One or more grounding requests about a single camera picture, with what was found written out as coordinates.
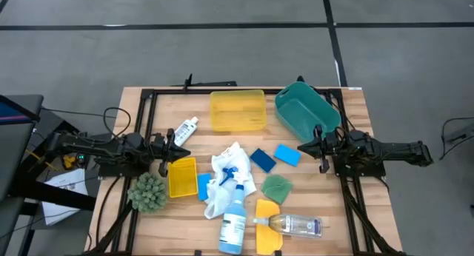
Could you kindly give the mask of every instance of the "yellow sponge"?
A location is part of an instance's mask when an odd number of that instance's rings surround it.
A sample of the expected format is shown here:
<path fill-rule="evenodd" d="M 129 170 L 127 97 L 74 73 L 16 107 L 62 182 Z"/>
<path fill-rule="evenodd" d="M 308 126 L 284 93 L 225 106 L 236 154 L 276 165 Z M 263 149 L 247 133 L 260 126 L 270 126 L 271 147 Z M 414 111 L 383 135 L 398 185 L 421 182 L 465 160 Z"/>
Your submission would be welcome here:
<path fill-rule="evenodd" d="M 255 212 L 256 218 L 268 218 L 272 215 L 278 215 L 280 208 L 272 201 L 257 200 Z M 256 224 L 256 245 L 257 254 L 272 255 L 275 250 L 281 249 L 283 237 L 280 233 L 273 231 L 269 226 Z"/>

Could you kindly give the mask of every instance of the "yellow plastic bin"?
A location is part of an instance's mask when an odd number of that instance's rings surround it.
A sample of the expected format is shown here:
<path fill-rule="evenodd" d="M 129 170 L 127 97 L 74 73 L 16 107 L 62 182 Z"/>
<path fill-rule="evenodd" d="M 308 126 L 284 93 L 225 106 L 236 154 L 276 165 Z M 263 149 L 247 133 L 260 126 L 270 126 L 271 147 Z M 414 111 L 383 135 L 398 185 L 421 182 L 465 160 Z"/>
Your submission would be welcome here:
<path fill-rule="evenodd" d="M 198 194 L 196 159 L 182 158 L 168 166 L 168 189 L 170 198 Z"/>
<path fill-rule="evenodd" d="M 210 94 L 210 121 L 214 131 L 259 130 L 267 125 L 263 90 L 215 91 Z"/>

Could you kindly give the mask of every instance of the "white rag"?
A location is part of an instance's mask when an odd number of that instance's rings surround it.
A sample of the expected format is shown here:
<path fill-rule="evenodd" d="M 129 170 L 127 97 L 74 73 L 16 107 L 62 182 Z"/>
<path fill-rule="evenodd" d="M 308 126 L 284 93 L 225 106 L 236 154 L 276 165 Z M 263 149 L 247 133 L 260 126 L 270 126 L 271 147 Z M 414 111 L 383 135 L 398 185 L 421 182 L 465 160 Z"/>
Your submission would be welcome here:
<path fill-rule="evenodd" d="M 222 186 L 219 186 L 227 175 L 222 171 L 223 168 L 237 167 L 238 176 L 244 181 L 245 197 L 257 190 L 250 172 L 249 157 L 238 142 L 234 142 L 232 146 L 224 150 L 219 156 L 213 156 L 211 163 L 215 174 L 214 179 L 211 179 L 207 184 L 207 196 L 209 198 L 205 201 L 207 207 L 204 210 L 204 216 L 207 219 L 224 214 L 225 209 L 230 204 L 232 193 L 237 186 L 237 181 L 233 178 L 229 178 Z"/>

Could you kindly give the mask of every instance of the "paper sheet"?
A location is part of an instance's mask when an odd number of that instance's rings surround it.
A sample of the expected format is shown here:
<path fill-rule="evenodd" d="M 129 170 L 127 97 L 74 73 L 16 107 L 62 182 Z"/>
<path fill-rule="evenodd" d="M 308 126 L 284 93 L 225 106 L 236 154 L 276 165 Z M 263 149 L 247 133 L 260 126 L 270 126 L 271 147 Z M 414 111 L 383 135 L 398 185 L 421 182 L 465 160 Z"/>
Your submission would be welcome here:
<path fill-rule="evenodd" d="M 71 172 L 67 172 L 62 175 L 57 175 L 54 178 L 51 178 L 45 184 L 60 187 L 62 189 L 68 189 L 77 193 L 87 195 L 86 184 L 84 182 L 84 170 L 77 169 Z M 60 220 L 77 213 L 79 209 L 71 208 L 67 206 L 61 206 L 54 203 L 42 202 L 43 211 L 47 226 L 58 223 Z"/>

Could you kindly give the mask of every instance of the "blue cleaning pad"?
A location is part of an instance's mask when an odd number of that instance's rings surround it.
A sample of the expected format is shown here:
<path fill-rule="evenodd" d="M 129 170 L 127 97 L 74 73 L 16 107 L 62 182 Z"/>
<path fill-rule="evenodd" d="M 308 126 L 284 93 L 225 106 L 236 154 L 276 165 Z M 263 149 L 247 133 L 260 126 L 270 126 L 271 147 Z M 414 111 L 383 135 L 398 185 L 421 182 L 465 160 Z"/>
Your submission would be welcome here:
<path fill-rule="evenodd" d="M 260 168 L 262 168 L 265 172 L 269 172 L 276 165 L 276 162 L 261 149 L 257 149 L 250 156 L 250 159 L 252 159 L 252 161 L 260 166 Z"/>
<path fill-rule="evenodd" d="M 211 180 L 213 176 L 209 173 L 199 174 L 198 175 L 198 199 L 200 201 L 207 200 L 207 183 Z"/>
<path fill-rule="evenodd" d="M 301 158 L 301 153 L 295 149 L 291 149 L 283 144 L 278 145 L 275 151 L 276 158 L 291 164 L 292 166 L 297 166 L 299 158 Z"/>

